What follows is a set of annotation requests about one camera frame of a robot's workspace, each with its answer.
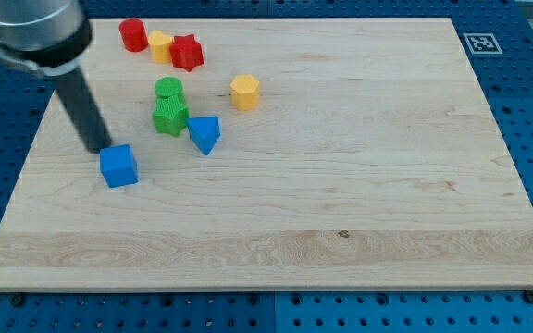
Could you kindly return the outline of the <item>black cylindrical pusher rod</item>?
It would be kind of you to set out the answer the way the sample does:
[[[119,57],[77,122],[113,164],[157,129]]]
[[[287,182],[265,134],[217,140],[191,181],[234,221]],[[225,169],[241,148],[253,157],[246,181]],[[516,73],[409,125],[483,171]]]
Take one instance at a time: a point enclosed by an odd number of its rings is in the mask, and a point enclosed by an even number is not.
[[[51,68],[47,74],[85,149],[98,154],[110,147],[109,130],[81,68]]]

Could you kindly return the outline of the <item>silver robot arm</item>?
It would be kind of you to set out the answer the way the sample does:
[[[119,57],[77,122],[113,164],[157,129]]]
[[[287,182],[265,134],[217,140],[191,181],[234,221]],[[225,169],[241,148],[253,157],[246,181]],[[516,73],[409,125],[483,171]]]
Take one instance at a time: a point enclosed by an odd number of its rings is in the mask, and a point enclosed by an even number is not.
[[[112,139],[81,70],[93,28],[78,0],[0,0],[0,61],[49,79],[86,150]]]

